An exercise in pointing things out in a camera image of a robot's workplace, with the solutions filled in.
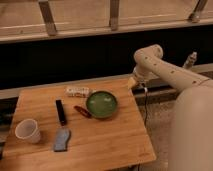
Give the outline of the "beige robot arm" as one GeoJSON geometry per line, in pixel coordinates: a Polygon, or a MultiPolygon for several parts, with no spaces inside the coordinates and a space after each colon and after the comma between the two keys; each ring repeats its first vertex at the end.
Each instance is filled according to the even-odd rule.
{"type": "Polygon", "coordinates": [[[146,84],[152,72],[178,90],[169,133],[168,171],[213,171],[213,79],[162,57],[158,44],[136,50],[128,88],[146,84]]]}

